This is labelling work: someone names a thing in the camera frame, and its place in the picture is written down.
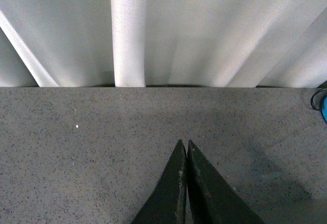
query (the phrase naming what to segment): white curtain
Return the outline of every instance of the white curtain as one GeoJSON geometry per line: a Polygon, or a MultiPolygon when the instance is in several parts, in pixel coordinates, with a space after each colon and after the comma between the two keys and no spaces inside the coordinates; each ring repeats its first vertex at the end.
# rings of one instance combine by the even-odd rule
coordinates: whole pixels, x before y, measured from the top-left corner
{"type": "Polygon", "coordinates": [[[327,0],[0,0],[0,28],[0,86],[327,80],[327,0]]]}

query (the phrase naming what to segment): blue object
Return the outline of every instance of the blue object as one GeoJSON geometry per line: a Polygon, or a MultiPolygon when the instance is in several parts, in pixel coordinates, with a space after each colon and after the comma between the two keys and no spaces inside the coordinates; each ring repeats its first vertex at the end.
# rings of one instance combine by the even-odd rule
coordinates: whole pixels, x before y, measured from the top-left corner
{"type": "Polygon", "coordinates": [[[324,97],[321,112],[324,119],[327,121],[327,96],[324,97]]]}

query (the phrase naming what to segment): black cable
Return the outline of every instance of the black cable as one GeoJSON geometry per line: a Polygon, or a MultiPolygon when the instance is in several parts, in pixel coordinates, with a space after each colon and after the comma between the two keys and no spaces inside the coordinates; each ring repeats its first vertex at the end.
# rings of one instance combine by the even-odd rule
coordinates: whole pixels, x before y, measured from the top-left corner
{"type": "Polygon", "coordinates": [[[325,91],[325,90],[327,90],[327,88],[322,88],[322,89],[318,90],[316,93],[314,93],[314,94],[312,95],[312,97],[311,97],[311,100],[310,100],[310,102],[311,102],[311,107],[312,107],[314,110],[316,110],[316,111],[321,111],[322,106],[321,106],[321,107],[316,107],[316,105],[315,105],[315,103],[314,103],[314,98],[315,98],[315,96],[316,96],[317,94],[319,94],[319,93],[321,93],[321,92],[323,92],[323,91],[325,91]]]}

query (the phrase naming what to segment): curtain fold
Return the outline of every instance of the curtain fold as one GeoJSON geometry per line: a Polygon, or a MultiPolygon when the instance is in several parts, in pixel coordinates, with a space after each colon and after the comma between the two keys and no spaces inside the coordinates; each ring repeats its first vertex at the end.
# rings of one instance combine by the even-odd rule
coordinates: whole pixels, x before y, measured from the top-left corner
{"type": "Polygon", "coordinates": [[[327,80],[326,8],[327,0],[0,0],[0,86],[317,87],[327,80]]]}

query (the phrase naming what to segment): concrete floor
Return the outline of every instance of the concrete floor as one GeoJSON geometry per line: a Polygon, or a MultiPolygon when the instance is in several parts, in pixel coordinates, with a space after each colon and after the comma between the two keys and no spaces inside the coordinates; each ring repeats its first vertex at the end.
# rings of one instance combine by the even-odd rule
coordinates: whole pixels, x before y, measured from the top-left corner
{"type": "Polygon", "coordinates": [[[130,223],[178,139],[266,223],[326,223],[314,91],[1,88],[0,223],[130,223]]]}

